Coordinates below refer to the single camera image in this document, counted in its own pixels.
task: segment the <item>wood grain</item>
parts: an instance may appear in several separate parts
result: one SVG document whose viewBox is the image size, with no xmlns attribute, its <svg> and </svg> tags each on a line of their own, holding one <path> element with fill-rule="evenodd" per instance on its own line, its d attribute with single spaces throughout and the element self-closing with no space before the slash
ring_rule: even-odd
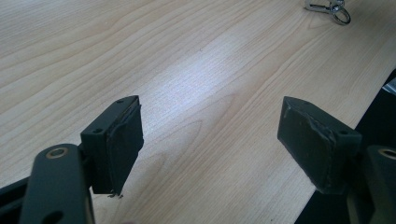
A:
<svg viewBox="0 0 396 224">
<path fill-rule="evenodd" d="M 138 94 L 146 144 L 98 223 L 292 223 L 314 187 L 276 140 L 282 98 L 355 127 L 396 65 L 396 2 L 3 1 L 0 187 Z"/>
</svg>

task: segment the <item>wooden table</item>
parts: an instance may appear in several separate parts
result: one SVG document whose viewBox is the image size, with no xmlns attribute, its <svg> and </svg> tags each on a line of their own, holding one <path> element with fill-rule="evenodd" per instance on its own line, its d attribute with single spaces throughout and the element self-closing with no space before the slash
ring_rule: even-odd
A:
<svg viewBox="0 0 396 224">
<path fill-rule="evenodd" d="M 4 1 L 0 187 L 140 95 L 146 144 L 98 223 L 292 223 L 314 187 L 276 139 L 282 98 L 355 127 L 396 65 L 396 2 Z"/>
</svg>

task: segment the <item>metal clip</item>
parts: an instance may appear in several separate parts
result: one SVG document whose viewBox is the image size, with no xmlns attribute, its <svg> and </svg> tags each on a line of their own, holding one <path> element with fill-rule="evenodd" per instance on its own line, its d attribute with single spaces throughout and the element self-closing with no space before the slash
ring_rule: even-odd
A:
<svg viewBox="0 0 396 224">
<path fill-rule="evenodd" d="M 350 16 L 347 10 L 344 8 L 344 0 L 328 0 L 330 2 L 329 6 L 321 6 L 321 5 L 315 5 L 311 4 L 312 0 L 305 0 L 305 8 L 311 11 L 316 11 L 316 12 L 324 12 L 332 15 L 334 20 L 341 25 L 347 25 L 350 23 Z M 341 13 L 345 19 L 342 20 L 340 19 L 337 14 Z"/>
</svg>

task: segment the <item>metal ring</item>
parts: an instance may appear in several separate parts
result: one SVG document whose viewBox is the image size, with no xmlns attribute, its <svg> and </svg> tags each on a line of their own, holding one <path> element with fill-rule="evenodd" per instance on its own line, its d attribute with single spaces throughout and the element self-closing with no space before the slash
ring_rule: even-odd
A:
<svg viewBox="0 0 396 224">
<path fill-rule="evenodd" d="M 341 6 L 334 6 L 331 7 L 332 11 L 332 17 L 335 19 L 335 21 L 341 25 L 348 25 L 350 24 L 350 15 L 347 12 L 347 10 L 344 7 Z M 338 16 L 337 13 L 340 12 L 346 17 L 346 21 L 341 20 Z"/>
<path fill-rule="evenodd" d="M 62 156 L 66 155 L 68 151 L 67 147 L 56 147 L 49 152 L 47 152 L 46 157 L 47 159 L 58 159 Z"/>
<path fill-rule="evenodd" d="M 378 150 L 378 152 L 389 159 L 396 160 L 396 151 L 394 150 L 381 148 Z"/>
</svg>

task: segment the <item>metal bolt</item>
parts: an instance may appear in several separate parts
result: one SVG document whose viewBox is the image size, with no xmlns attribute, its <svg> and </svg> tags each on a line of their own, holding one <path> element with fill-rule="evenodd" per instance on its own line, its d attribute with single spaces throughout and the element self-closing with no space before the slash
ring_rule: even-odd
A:
<svg viewBox="0 0 396 224">
<path fill-rule="evenodd" d="M 381 148 L 378 150 L 378 152 L 389 159 L 396 160 L 396 151 L 394 150 Z"/>
<path fill-rule="evenodd" d="M 67 147 L 56 147 L 49 151 L 46 155 L 47 159 L 58 159 L 67 154 Z"/>
</svg>

